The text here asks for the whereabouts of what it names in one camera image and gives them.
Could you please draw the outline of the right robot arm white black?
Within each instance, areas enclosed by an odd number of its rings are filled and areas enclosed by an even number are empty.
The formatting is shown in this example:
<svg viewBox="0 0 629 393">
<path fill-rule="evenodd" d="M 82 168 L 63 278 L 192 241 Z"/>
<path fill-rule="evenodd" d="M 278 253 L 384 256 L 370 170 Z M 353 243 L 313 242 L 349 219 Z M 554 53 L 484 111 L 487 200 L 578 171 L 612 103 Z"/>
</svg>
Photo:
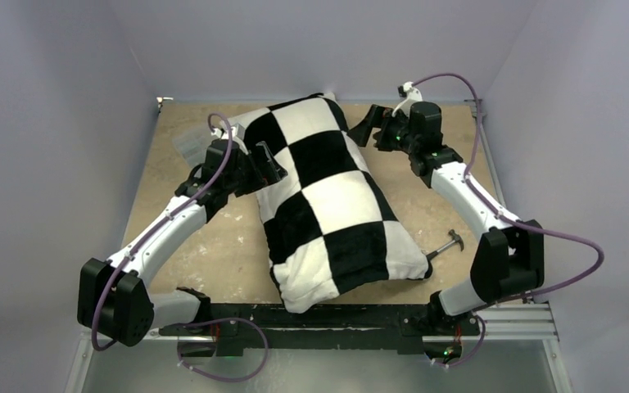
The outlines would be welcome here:
<svg viewBox="0 0 629 393">
<path fill-rule="evenodd" d="M 406 111 L 372 105 L 350 135 L 361 147 L 373 138 L 379 151 L 404 152 L 412 172 L 451 203 L 477 239 L 468 278 L 433 293 L 422 318 L 446 333 L 473 311 L 541 287 L 545 252 L 539 223 L 521 220 L 474 180 L 443 142 L 441 124 L 441 108 L 432 102 L 415 102 Z"/>
</svg>

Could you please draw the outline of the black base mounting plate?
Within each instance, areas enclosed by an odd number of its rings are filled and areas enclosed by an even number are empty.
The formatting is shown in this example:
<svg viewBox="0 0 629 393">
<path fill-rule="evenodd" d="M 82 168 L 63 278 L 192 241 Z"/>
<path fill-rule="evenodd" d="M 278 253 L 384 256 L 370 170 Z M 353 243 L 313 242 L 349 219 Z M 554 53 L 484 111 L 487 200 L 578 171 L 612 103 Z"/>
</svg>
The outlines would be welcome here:
<svg viewBox="0 0 629 393">
<path fill-rule="evenodd" d="M 399 355 L 456 358 L 459 341 L 477 338 L 474 317 L 431 320 L 426 305 L 316 305 L 291 314 L 282 305 L 214 303 L 201 321 L 215 327 L 169 325 L 162 336 L 206 338 L 219 356 L 246 349 L 394 350 Z"/>
</svg>

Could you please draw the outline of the black white checkered pillowcase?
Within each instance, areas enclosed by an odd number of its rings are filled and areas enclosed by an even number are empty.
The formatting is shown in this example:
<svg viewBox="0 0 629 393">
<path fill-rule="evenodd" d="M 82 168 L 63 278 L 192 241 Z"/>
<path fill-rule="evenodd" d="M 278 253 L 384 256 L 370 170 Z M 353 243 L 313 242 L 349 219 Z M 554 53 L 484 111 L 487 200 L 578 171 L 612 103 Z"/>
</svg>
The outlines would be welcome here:
<svg viewBox="0 0 629 393">
<path fill-rule="evenodd" d="M 396 217 L 348 134 L 331 93 L 233 117 L 249 147 L 286 172 L 256 193 L 269 273 L 285 309 L 302 314 L 357 287 L 424 280 L 432 268 Z"/>
</svg>

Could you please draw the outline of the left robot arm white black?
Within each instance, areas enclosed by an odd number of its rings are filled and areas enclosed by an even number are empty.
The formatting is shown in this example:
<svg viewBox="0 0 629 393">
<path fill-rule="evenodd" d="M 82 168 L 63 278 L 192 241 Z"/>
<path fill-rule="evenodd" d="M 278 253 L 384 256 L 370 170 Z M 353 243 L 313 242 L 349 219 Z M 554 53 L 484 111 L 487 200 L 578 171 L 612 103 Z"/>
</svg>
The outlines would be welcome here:
<svg viewBox="0 0 629 393">
<path fill-rule="evenodd" d="M 152 329 L 181 325 L 200 335 L 211 324 L 210 298 L 179 287 L 151 296 L 148 285 L 169 258 L 195 232 L 240 197 L 278 183 L 287 171 L 274 159 L 266 142 L 244 147 L 216 139 L 176 188 L 168 205 L 126 247 L 105 260 L 87 261 L 79 275 L 77 321 L 125 346 L 137 345 Z"/>
</svg>

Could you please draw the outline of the clear plastic organizer box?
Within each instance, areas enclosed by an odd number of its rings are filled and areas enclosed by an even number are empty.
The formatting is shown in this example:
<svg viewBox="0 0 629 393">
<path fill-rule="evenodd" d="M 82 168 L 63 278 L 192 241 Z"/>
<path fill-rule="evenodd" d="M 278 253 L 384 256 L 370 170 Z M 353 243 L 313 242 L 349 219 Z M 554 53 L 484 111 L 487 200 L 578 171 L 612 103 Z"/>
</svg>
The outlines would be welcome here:
<svg viewBox="0 0 629 393">
<path fill-rule="evenodd" d="M 172 139 L 175 150 L 190 168 L 202 164 L 206 151 L 214 140 L 213 133 L 204 128 L 188 129 Z"/>
</svg>

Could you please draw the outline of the black handled hammer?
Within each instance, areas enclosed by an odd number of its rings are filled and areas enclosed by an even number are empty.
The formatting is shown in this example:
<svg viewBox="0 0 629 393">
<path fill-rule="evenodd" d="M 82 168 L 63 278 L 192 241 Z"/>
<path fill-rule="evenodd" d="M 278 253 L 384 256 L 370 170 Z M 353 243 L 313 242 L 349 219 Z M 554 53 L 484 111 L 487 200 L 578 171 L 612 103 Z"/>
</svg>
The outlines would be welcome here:
<svg viewBox="0 0 629 393">
<path fill-rule="evenodd" d="M 445 251 L 449 250 L 453 246 L 458 246 L 461 251 L 464 251 L 465 249 L 464 239 L 454 229 L 450 229 L 448 231 L 448 236 L 450 237 L 450 240 L 446 244 L 437 248 L 434 251 L 431 251 L 430 253 L 426 255 L 428 262 L 435 259 L 441 253 L 444 253 Z"/>
</svg>

